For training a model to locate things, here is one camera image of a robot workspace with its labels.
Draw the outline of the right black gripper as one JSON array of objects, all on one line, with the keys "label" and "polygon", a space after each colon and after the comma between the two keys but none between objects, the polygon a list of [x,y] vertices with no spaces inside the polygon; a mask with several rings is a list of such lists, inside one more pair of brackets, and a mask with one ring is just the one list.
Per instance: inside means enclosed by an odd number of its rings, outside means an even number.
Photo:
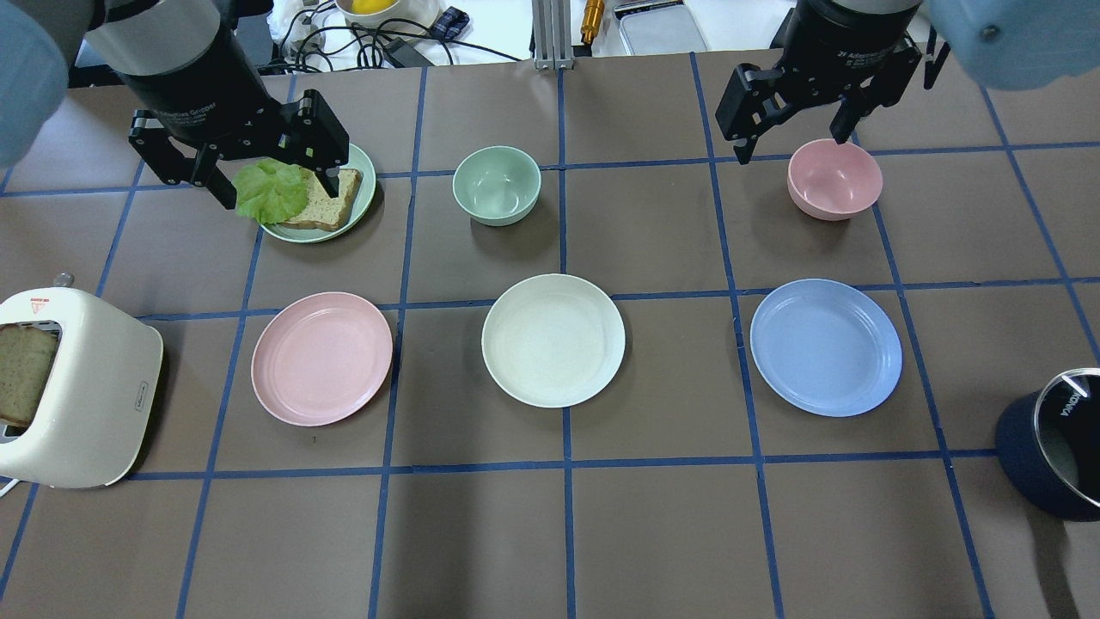
[{"label": "right black gripper", "polygon": [[767,131],[801,111],[842,99],[831,136],[844,144],[876,108],[897,106],[924,67],[930,90],[950,57],[950,43],[908,38],[919,3],[798,3],[773,68],[739,64],[722,93],[715,120],[740,165],[754,161]]}]

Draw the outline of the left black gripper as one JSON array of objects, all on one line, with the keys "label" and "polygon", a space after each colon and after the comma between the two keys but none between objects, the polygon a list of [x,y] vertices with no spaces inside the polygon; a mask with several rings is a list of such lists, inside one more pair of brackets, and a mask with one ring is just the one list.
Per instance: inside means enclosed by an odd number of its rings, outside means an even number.
[{"label": "left black gripper", "polygon": [[[346,129],[318,90],[306,89],[285,106],[271,98],[232,27],[218,27],[204,54],[176,70],[117,74],[146,110],[132,117],[130,145],[162,184],[204,188],[223,208],[235,209],[235,187],[217,165],[223,156],[271,154],[314,172],[330,199],[340,194],[350,151]],[[173,139],[193,146],[193,156]]]}]

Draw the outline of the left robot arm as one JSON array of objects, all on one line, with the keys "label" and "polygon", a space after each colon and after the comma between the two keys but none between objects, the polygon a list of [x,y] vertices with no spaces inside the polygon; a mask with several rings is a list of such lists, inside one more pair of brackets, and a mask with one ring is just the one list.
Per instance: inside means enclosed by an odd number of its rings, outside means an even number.
[{"label": "left robot arm", "polygon": [[130,145],[161,183],[204,187],[235,207],[220,161],[270,157],[314,172],[339,194],[349,161],[346,130],[310,89],[279,103],[235,36],[242,16],[271,1],[4,1],[1,4],[1,161],[28,156],[70,85],[72,63],[89,44],[142,108]]}]

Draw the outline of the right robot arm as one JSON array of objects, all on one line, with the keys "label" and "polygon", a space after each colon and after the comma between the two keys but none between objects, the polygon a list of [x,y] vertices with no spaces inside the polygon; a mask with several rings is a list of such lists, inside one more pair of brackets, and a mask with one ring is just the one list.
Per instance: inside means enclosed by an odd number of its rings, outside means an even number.
[{"label": "right robot arm", "polygon": [[771,68],[732,71],[716,123],[741,164],[771,128],[837,103],[831,137],[844,144],[889,108],[923,66],[931,88],[948,58],[975,82],[1031,90],[1094,70],[1096,1],[798,1]]}]

